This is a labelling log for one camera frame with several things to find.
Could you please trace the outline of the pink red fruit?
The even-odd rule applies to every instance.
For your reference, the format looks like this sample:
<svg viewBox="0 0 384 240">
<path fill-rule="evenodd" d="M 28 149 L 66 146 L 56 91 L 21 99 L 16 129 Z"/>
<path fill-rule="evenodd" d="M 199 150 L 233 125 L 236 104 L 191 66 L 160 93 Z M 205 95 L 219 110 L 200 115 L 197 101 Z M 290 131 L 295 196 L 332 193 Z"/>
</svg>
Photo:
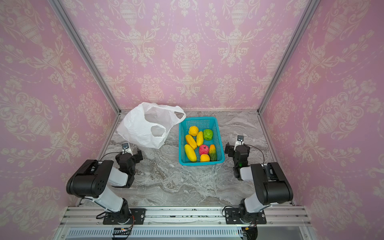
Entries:
<svg viewBox="0 0 384 240">
<path fill-rule="evenodd" d="M 200 155 L 208 155 L 209 154 L 210 147 L 207 145 L 201 145 L 199 147 L 199 154 Z"/>
</svg>

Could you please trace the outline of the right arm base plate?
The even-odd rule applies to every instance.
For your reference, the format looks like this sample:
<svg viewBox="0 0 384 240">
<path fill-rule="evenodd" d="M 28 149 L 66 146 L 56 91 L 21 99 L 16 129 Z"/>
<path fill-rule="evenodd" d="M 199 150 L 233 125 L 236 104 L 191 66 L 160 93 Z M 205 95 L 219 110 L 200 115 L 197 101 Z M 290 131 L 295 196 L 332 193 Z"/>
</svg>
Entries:
<svg viewBox="0 0 384 240">
<path fill-rule="evenodd" d="M 267 223 L 264 211 L 258 213 L 248 213 L 239 208 L 226 207 L 222 210 L 222 215 L 228 225 L 265 225 Z"/>
</svg>

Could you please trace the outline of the white plastic bag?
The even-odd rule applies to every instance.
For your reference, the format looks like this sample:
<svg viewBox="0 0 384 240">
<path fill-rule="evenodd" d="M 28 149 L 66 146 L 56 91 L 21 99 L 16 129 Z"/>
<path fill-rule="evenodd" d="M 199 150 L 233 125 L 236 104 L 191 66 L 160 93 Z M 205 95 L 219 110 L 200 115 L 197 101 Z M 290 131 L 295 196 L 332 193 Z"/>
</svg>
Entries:
<svg viewBox="0 0 384 240">
<path fill-rule="evenodd" d="M 179 106 L 143 102 L 125 115 L 117 133 L 139 147 L 160 149 L 171 129 L 185 118 L 186 113 Z"/>
</svg>

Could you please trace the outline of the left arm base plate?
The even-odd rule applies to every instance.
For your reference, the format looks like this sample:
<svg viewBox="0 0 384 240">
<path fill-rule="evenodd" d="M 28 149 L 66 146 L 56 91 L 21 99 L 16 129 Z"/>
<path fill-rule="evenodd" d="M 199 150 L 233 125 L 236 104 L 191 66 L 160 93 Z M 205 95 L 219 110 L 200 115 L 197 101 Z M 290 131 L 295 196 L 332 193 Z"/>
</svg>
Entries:
<svg viewBox="0 0 384 240">
<path fill-rule="evenodd" d="M 146 209 L 133 208 L 127 213 L 109 213 L 105 214 L 104 225 L 143 225 L 146 217 Z"/>
</svg>

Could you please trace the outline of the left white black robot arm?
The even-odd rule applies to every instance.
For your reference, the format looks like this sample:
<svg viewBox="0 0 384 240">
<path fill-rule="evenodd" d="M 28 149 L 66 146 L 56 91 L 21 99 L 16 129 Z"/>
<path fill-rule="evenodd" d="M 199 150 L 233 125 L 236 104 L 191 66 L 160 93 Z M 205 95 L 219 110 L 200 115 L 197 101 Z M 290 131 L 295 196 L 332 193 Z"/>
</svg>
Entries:
<svg viewBox="0 0 384 240">
<path fill-rule="evenodd" d="M 143 160 L 142 151 L 136 154 L 122 152 L 116 155 L 119 168 L 112 160 L 86 160 L 68 180 L 69 195 L 89 200 L 104 209 L 96 218 L 104 225 L 142 225 L 145 209 L 130 209 L 128 201 L 110 188 L 129 189 L 135 180 L 136 164 Z"/>
</svg>

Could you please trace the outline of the yellow orange bell pepper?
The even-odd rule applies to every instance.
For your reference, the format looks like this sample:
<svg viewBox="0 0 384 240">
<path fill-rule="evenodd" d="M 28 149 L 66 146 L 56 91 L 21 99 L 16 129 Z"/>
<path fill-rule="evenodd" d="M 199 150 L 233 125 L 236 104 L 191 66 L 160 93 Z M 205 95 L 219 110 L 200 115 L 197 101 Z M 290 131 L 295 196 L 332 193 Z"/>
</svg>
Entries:
<svg viewBox="0 0 384 240">
<path fill-rule="evenodd" d="M 210 160 L 211 160 L 211 158 L 208 154 L 202 154 L 200 156 L 200 162 L 201 163 L 206 163 L 206 162 L 209 162 Z"/>
</svg>

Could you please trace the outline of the yellow banana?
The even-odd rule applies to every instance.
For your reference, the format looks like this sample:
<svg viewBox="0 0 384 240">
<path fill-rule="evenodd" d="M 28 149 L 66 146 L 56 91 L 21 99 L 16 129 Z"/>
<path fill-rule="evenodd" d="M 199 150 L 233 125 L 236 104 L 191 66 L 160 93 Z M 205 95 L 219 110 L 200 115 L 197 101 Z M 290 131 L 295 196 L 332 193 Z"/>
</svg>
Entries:
<svg viewBox="0 0 384 240">
<path fill-rule="evenodd" d="M 196 142 L 196 140 L 194 139 L 193 136 L 191 136 L 191 135 L 186 135 L 186 136 L 185 136 L 185 139 L 186 139 L 187 144 L 188 144 L 190 147 L 192 147 L 193 150 L 195 150 L 195 149 L 198 147 L 198 146 L 197 146 L 197 142 Z"/>
</svg>

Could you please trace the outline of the orange green mango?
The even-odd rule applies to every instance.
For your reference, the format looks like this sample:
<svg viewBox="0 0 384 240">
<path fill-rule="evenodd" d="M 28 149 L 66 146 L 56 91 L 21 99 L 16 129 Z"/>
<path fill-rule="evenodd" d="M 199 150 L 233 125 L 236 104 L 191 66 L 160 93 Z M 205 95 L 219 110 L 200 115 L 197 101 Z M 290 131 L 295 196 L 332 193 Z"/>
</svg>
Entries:
<svg viewBox="0 0 384 240">
<path fill-rule="evenodd" d="M 209 156 L 210 156 L 210 161 L 211 162 L 217 161 L 217 150 L 216 150 L 215 145 L 210 145 Z"/>
</svg>

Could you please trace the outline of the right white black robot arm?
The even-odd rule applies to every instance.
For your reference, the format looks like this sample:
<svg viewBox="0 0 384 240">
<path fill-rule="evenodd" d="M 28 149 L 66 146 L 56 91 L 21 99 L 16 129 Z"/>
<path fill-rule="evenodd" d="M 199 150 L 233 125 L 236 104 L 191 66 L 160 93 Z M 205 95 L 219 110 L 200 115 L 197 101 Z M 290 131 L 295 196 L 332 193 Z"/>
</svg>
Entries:
<svg viewBox="0 0 384 240">
<path fill-rule="evenodd" d="M 252 181 L 255 192 L 239 204 L 240 220 L 255 224 L 264 209 L 293 200 L 292 187 L 279 163 L 249 164 L 250 146 L 237 141 L 225 146 L 225 154 L 233 159 L 233 172 L 239 181 Z"/>
</svg>

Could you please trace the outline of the yellow lemon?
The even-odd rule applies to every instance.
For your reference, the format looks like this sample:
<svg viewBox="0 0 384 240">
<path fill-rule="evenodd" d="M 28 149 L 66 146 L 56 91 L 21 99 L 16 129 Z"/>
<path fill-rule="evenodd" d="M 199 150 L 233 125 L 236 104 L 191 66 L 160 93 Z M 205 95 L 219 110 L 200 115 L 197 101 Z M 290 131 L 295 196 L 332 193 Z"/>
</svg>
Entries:
<svg viewBox="0 0 384 240">
<path fill-rule="evenodd" d="M 195 150 L 188 144 L 185 145 L 185 153 L 189 161 L 193 163 L 197 162 L 197 155 Z"/>
</svg>

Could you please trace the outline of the green apple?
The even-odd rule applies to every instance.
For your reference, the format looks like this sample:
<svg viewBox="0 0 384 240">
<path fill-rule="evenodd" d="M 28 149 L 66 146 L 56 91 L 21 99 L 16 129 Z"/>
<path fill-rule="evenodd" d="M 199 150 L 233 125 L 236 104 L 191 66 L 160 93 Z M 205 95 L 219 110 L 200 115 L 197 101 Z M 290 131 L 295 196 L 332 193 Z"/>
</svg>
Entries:
<svg viewBox="0 0 384 240">
<path fill-rule="evenodd" d="M 213 133 L 212 130 L 210 130 L 210 129 L 205 129 L 205 130 L 203 131 L 203 138 L 204 138 L 204 140 L 206 140 L 206 141 L 211 141 L 211 140 L 213 139 L 213 136 L 214 136 L 214 133 Z"/>
</svg>

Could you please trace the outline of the teal plastic basket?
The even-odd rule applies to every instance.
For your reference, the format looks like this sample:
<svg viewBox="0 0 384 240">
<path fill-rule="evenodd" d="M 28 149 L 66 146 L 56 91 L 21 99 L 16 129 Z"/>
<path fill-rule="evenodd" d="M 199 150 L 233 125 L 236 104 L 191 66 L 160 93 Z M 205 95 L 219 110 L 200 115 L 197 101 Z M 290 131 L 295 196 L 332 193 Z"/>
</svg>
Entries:
<svg viewBox="0 0 384 240">
<path fill-rule="evenodd" d="M 183 166 L 221 164 L 225 154 L 214 117 L 186 118 L 179 125 L 179 163 Z"/>
</svg>

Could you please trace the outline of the round yellow citrus fruit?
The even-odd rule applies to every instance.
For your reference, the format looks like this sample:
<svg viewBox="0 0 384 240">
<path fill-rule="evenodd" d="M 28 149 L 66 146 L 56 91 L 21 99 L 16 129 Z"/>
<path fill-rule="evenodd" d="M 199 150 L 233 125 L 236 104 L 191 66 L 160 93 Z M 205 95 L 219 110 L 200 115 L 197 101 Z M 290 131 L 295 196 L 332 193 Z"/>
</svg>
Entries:
<svg viewBox="0 0 384 240">
<path fill-rule="evenodd" d="M 189 135 L 191 135 L 192 137 L 196 137 L 199 133 L 199 128 L 196 127 L 196 126 L 191 126 L 189 128 Z"/>
</svg>

